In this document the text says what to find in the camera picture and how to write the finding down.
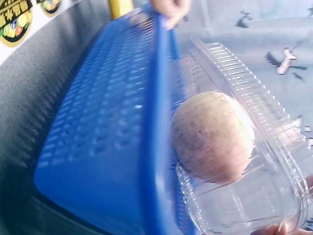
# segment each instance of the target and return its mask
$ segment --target gray surface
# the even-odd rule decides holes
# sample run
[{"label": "gray surface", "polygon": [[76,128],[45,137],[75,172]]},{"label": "gray surface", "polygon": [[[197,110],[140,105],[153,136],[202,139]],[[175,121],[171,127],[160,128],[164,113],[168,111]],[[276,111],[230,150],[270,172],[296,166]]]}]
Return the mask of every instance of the gray surface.
[{"label": "gray surface", "polygon": [[63,215],[72,216],[37,193],[33,170],[82,62],[79,58],[109,21],[107,1],[83,0],[54,18],[0,67],[1,235],[99,234],[84,223],[63,220]]}]

